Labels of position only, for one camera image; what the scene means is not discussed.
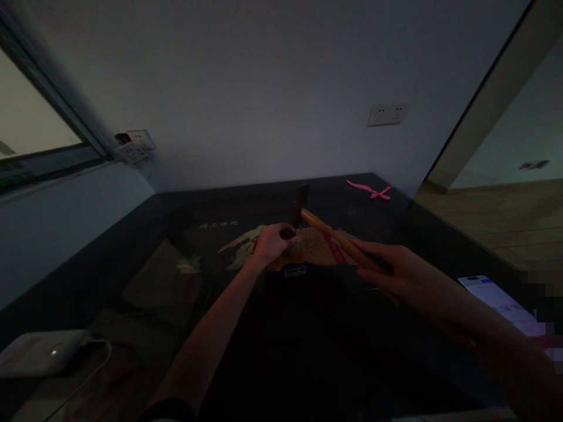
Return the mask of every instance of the sleeve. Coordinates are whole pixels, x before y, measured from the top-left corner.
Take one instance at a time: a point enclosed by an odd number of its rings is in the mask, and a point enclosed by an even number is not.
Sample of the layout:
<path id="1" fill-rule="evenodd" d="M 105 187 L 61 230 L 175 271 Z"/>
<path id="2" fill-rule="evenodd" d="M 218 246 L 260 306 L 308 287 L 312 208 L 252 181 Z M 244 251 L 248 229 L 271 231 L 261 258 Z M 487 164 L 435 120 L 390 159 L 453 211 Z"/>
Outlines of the sleeve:
<path id="1" fill-rule="evenodd" d="M 170 399 L 161 400 L 146 409 L 137 422 L 156 422 L 158 420 L 195 422 L 195 416 L 188 403 L 171 397 Z"/>

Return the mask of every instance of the window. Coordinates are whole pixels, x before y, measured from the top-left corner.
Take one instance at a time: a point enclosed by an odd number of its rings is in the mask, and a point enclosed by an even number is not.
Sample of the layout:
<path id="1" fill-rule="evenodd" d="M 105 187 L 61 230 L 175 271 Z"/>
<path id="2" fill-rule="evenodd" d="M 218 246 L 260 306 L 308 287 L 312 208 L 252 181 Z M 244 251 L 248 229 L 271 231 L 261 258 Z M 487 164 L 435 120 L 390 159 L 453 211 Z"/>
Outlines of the window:
<path id="1" fill-rule="evenodd" d="M 23 46 L 0 20 L 0 193 L 108 158 Z"/>

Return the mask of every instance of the window frame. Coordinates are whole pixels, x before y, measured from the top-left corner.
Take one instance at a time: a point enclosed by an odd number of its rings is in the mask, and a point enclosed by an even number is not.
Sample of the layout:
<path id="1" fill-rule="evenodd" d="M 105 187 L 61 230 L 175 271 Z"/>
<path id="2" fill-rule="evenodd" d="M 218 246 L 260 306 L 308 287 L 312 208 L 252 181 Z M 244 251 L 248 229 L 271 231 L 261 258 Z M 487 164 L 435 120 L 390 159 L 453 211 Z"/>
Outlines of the window frame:
<path id="1" fill-rule="evenodd" d="M 46 67 L 38 65 L 42 60 L 3 7 L 0 7 L 0 49 L 81 140 L 80 144 L 68 147 L 2 158 L 0 195 L 113 160 L 101 132 L 77 113 L 48 77 Z"/>

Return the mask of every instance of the wooden floor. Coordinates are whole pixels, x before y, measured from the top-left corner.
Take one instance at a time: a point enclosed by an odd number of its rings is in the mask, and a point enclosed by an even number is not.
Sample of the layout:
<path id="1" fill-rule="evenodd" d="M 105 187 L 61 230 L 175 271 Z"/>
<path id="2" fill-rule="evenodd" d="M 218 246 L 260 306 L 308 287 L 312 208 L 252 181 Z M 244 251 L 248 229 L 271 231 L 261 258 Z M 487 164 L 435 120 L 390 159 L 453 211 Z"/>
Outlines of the wooden floor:
<path id="1" fill-rule="evenodd" d="M 445 195 L 423 185 L 415 200 L 520 270 L 563 270 L 563 179 Z"/>

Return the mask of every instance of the red label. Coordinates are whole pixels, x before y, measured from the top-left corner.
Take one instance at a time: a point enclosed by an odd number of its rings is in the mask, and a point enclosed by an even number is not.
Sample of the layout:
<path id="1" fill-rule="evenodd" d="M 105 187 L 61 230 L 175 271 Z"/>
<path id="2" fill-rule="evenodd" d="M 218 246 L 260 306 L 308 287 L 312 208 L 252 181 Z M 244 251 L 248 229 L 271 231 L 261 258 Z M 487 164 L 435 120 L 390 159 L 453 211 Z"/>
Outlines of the red label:
<path id="1" fill-rule="evenodd" d="M 332 237 L 325 234 L 324 238 L 328 243 L 328 247 L 330 248 L 330 251 L 333 253 L 333 257 L 336 260 L 336 263 L 337 264 L 347 264 L 346 258 L 344 258 L 344 254 L 342 253 L 342 250 L 336 245 L 335 242 L 333 242 Z"/>

